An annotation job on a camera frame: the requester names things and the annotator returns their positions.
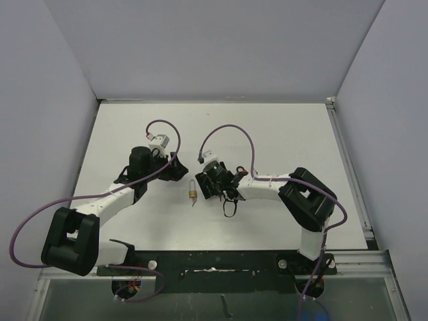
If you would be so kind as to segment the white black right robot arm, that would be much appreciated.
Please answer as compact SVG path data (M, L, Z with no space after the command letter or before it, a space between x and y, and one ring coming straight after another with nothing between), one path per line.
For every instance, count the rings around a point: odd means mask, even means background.
M337 196L310 171L298 167L288 175L252 177L244 169L232 173L223 162L214 160L195 178L206 199L223 197L233 203L263 199L283 203L302 228L298 267L307 274L320 268L323 233Z

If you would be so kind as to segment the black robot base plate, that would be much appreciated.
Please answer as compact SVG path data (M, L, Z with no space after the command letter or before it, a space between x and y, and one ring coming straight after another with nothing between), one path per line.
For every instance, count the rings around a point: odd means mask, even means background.
M97 276L112 278L112 291L131 299L154 278L161 294L295 294L324 291L324 277L337 273L335 258L311 261L296 250L134 251L120 267L98 267Z

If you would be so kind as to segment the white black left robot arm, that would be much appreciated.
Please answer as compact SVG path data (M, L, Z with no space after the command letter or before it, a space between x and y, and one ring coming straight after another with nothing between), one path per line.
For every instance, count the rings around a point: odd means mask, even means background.
M103 265L112 265L122 275L130 274L136 267L134 246L117 239L102 241L101 227L137 203L151 181L180 181L188 172L175 152L162 156L159 148L134 147L128 165L101 197L54 213L42 262L79 276Z

